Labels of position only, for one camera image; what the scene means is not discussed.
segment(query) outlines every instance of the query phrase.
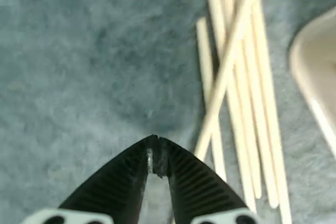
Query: blue-gray carpet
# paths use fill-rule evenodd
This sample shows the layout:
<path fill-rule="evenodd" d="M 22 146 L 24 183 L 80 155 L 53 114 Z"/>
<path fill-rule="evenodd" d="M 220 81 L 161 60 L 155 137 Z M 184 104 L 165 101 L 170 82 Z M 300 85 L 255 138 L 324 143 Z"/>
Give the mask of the blue-gray carpet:
<path fill-rule="evenodd" d="M 336 0 L 264 5 L 293 220 L 335 223 L 336 162 L 287 51 Z M 206 0 L 0 0 L 1 223 L 56 207 L 147 135 L 193 149 L 204 114 L 195 22 L 205 14 Z M 220 119 L 228 180 L 242 195 L 226 106 Z M 166 224 L 167 188 L 155 178 L 149 186 L 143 223 Z M 265 223 L 280 223 L 266 197 L 258 211 Z"/>

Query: gray carpet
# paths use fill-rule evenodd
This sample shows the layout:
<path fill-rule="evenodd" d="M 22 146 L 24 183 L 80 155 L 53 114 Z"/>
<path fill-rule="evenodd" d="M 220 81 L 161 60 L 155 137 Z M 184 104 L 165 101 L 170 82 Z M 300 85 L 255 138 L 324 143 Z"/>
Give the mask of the gray carpet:
<path fill-rule="evenodd" d="M 287 51 L 336 0 L 264 5 L 293 220 L 335 223 L 336 162 Z M 205 0 L 0 0 L 1 223 L 56 207 L 147 135 L 193 149 L 204 114 L 194 25 L 205 14 Z M 226 106 L 220 118 L 228 180 L 242 195 Z M 150 180 L 141 223 L 167 223 L 167 187 Z M 258 211 L 280 223 L 266 197 Z"/>

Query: diagonal wooden stick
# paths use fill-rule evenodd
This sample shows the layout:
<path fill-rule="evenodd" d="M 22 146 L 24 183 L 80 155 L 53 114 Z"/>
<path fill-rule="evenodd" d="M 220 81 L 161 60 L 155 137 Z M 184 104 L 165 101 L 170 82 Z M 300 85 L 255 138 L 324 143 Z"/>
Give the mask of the diagonal wooden stick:
<path fill-rule="evenodd" d="M 257 50 L 257 59 L 259 74 L 261 76 L 261 86 L 264 96 L 264 105 L 266 110 L 269 137 L 274 160 L 274 168 L 276 182 L 279 195 L 280 213 L 283 224 L 291 224 L 292 218 L 290 213 L 290 203 L 288 196 L 286 171 L 284 164 L 284 155 L 282 152 L 282 143 L 278 122 L 277 105 L 275 102 L 274 86 L 272 81 L 272 73 L 269 60 L 269 52 L 267 46 L 267 37 L 265 31 L 265 20 L 262 13 L 263 8 L 261 0 L 252 7 L 252 19 L 254 28 L 255 46 Z"/>
<path fill-rule="evenodd" d="M 221 6 L 221 1 L 219 1 L 220 3 L 219 8 L 221 9 L 218 9 L 218 0 L 208 0 L 208 3 L 209 3 L 209 8 L 210 8 L 212 24 L 214 27 L 214 35 L 215 35 L 217 51 L 221 52 L 225 44 L 225 37 L 226 37 L 226 27 L 225 27 L 225 23 L 223 22 L 224 15 L 223 15 L 223 12 L 221 12 L 223 10 Z M 220 55 L 218 55 L 218 57 L 219 57 L 219 61 L 222 62 L 223 58 Z M 244 124 L 243 124 L 244 114 L 240 106 L 239 95 L 238 95 L 238 91 L 236 87 L 238 81 L 235 78 L 234 73 L 230 73 L 230 76 L 231 76 L 230 83 L 227 86 L 228 108 L 229 108 L 232 127 L 234 129 L 236 151 L 237 151 L 237 156 L 238 156 L 238 161 L 239 161 L 240 175 L 242 178 L 241 182 L 243 184 L 246 204 L 252 211 L 255 212 L 256 202 L 254 199 L 253 184 L 251 181 L 251 175 L 250 175 L 250 169 L 249 169 L 248 153 L 247 153 L 246 139 L 245 139 L 246 135 L 244 134 Z M 222 150 L 213 149 L 213 155 L 215 155 L 215 153 L 219 151 L 222 152 Z"/>
<path fill-rule="evenodd" d="M 209 70 L 206 71 L 206 68 L 212 68 L 212 58 L 211 58 L 211 49 L 209 46 L 209 38 L 207 34 L 207 27 L 206 27 L 206 20 L 205 18 L 201 18 L 197 21 L 197 40 L 198 40 L 198 48 L 199 48 L 199 58 L 201 63 L 201 72 L 202 76 L 208 75 Z M 247 150 L 245 146 L 245 139 L 244 139 L 244 129 L 240 114 L 240 105 L 237 99 L 232 99 L 233 97 L 237 97 L 237 90 L 235 87 L 235 81 L 231 80 L 228 83 L 228 97 L 229 97 L 229 110 L 230 110 L 230 117 L 232 121 L 232 126 L 234 129 L 235 134 L 235 143 L 236 143 L 236 150 L 237 156 L 239 160 L 239 169 L 240 174 L 242 176 L 242 184 L 243 190 L 245 195 L 245 201 L 247 206 L 250 208 L 251 211 L 256 212 L 256 202 L 254 199 L 253 193 L 253 186 L 250 177 L 250 170 L 247 158 Z"/>
<path fill-rule="evenodd" d="M 222 9 L 224 13 L 224 25 L 226 26 L 227 34 L 233 20 L 235 0 L 222 0 Z M 256 198 L 261 197 L 261 174 L 260 174 L 260 160 L 258 153 L 257 138 L 254 129 L 253 111 L 251 105 L 251 97 L 249 92 L 248 77 L 246 75 L 246 63 L 243 56 L 243 44 L 238 43 L 235 51 L 236 64 L 235 70 L 237 77 L 238 96 L 241 105 L 241 111 L 244 121 L 244 133 L 247 146 L 247 153 L 250 165 L 250 173 L 253 181 L 254 193 Z"/>
<path fill-rule="evenodd" d="M 267 122 L 265 118 L 265 110 L 263 106 L 263 96 L 260 88 L 260 77 L 256 59 L 254 34 L 251 25 L 251 19 L 246 24 L 246 33 L 243 41 L 244 58 L 247 65 L 247 73 L 251 90 L 252 103 L 254 108 L 254 116 L 256 129 L 258 133 L 259 150 L 261 154 L 262 168 L 267 188 L 268 201 L 272 208 L 279 205 L 278 192 L 276 187 L 276 179 L 272 160 L 272 152 L 269 144 Z"/>
<path fill-rule="evenodd" d="M 226 50 L 220 55 L 224 58 L 219 67 L 217 78 L 213 87 L 211 101 L 208 111 L 205 115 L 201 132 L 195 149 L 195 156 L 203 160 L 209 146 L 210 136 L 212 133 L 213 122 L 218 118 L 220 108 L 226 91 L 228 77 L 232 74 L 235 61 L 234 48 L 240 39 L 242 39 L 245 30 L 245 23 L 250 14 L 253 0 L 240 0 L 237 16 L 233 22 L 232 32 L 228 39 Z"/>
<path fill-rule="evenodd" d="M 197 33 L 197 44 L 198 44 L 198 54 L 199 54 L 199 66 L 201 69 L 204 102 L 205 105 L 209 103 L 212 85 L 214 81 L 213 73 L 213 60 L 211 56 L 211 48 L 209 43 L 208 28 L 206 24 L 206 18 L 200 18 L 196 23 L 196 33 Z M 226 179 L 225 163 L 224 163 L 224 152 L 223 143 L 221 136 L 221 125 L 219 124 L 219 119 L 215 121 L 212 132 L 212 154 L 215 163 L 215 170 L 218 176 L 224 180 Z"/>

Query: wooden skewer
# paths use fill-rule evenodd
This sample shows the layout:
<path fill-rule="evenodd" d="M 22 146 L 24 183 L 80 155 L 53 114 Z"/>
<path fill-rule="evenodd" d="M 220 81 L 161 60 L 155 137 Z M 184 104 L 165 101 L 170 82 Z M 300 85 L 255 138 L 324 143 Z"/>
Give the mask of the wooden skewer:
<path fill-rule="evenodd" d="M 222 0 L 224 13 L 224 25 L 228 34 L 233 20 L 235 0 Z M 249 158 L 250 173 L 253 181 L 254 193 L 256 198 L 261 198 L 261 172 L 258 154 L 257 138 L 254 129 L 253 111 L 250 101 L 248 77 L 246 75 L 246 63 L 243 56 L 243 45 L 237 44 L 235 51 L 236 64 L 235 70 L 239 78 L 236 78 L 238 96 L 241 105 L 241 112 L 244 121 L 245 141 Z"/>
<path fill-rule="evenodd" d="M 225 29 L 225 24 L 223 22 L 224 15 L 223 15 L 223 12 L 218 10 L 218 0 L 208 0 L 208 2 L 210 6 L 210 14 L 212 18 L 213 27 L 214 27 L 214 35 L 215 35 L 215 40 L 216 40 L 217 51 L 221 52 L 223 50 L 223 46 L 225 44 L 225 37 L 226 37 L 225 36 L 226 29 Z M 220 55 L 218 55 L 218 57 L 219 57 L 219 61 L 222 62 L 223 57 L 221 57 Z M 242 114 L 240 103 L 239 103 L 238 92 L 236 90 L 237 80 L 234 78 L 233 73 L 230 73 L 230 75 L 231 75 L 230 81 L 233 83 L 230 83 L 230 85 L 227 86 L 228 107 L 229 107 L 232 127 L 234 129 L 237 156 L 238 156 L 238 161 L 239 161 L 240 174 L 242 177 L 241 182 L 243 184 L 246 204 L 252 211 L 256 211 L 256 202 L 254 199 L 253 184 L 251 182 L 247 148 L 245 146 L 246 139 L 245 139 L 245 134 L 244 134 L 244 125 L 243 125 L 243 118 L 242 118 L 243 114 Z"/>
<path fill-rule="evenodd" d="M 198 39 L 198 48 L 200 52 L 199 58 L 201 62 L 201 71 L 202 75 L 206 75 L 206 73 L 209 72 L 209 69 L 212 68 L 212 62 L 210 62 L 212 58 L 211 58 L 211 49 L 207 34 L 205 18 L 201 18 L 197 22 L 197 39 Z M 231 95 L 233 95 L 233 97 L 237 97 L 238 95 L 235 87 L 235 81 L 231 80 L 228 83 L 227 88 L 229 96 L 228 103 L 229 103 L 230 117 L 234 128 L 236 150 L 239 160 L 239 169 L 242 175 L 242 184 L 244 189 L 245 200 L 250 210 L 256 212 L 257 208 L 254 199 L 252 181 L 250 177 L 247 150 L 245 146 L 244 128 L 241 121 L 242 119 L 240 117 L 241 115 L 240 105 L 237 99 L 232 99 L 232 97 L 230 98 Z"/>
<path fill-rule="evenodd" d="M 265 19 L 263 15 L 261 0 L 257 0 L 252 7 L 252 19 L 254 27 L 254 38 L 257 49 L 257 59 L 259 74 L 261 76 L 261 86 L 264 95 L 266 116 L 268 121 L 269 136 L 274 160 L 274 168 L 278 187 L 280 203 L 280 213 L 283 224 L 291 224 L 290 202 L 288 196 L 284 155 L 278 122 L 277 105 L 270 67 L 269 52 L 267 46 L 267 36 L 265 31 Z"/>
<path fill-rule="evenodd" d="M 199 52 L 199 65 L 201 69 L 201 77 L 203 84 L 204 102 L 207 105 L 210 100 L 212 85 L 214 81 L 213 63 L 211 56 L 211 48 L 209 43 L 208 28 L 206 24 L 206 18 L 200 18 L 196 23 L 197 32 L 197 44 Z M 212 133 L 212 153 L 215 163 L 215 170 L 218 176 L 224 180 L 226 179 L 225 164 L 224 164 L 224 152 L 221 136 L 221 127 L 219 119 L 215 121 Z"/>
<path fill-rule="evenodd" d="M 272 159 L 271 146 L 269 144 L 265 110 L 263 106 L 263 96 L 260 88 L 260 78 L 256 59 L 254 34 L 251 20 L 246 24 L 244 37 L 244 58 L 247 65 L 256 129 L 258 133 L 259 150 L 261 154 L 262 167 L 267 188 L 268 201 L 272 208 L 279 205 L 274 165 Z"/>
<path fill-rule="evenodd" d="M 213 87 L 212 97 L 209 102 L 208 110 L 205 115 L 195 149 L 195 156 L 200 160 L 203 160 L 206 155 L 206 150 L 213 130 L 212 125 L 214 120 L 218 118 L 226 91 L 227 79 L 232 74 L 235 61 L 234 48 L 244 35 L 244 25 L 246 23 L 246 19 L 249 17 L 251 5 L 252 0 L 240 0 L 237 16 L 233 22 L 226 50 L 223 51 L 223 53 L 219 52 L 220 56 L 224 58 L 224 60 L 219 67 L 217 78 Z"/>

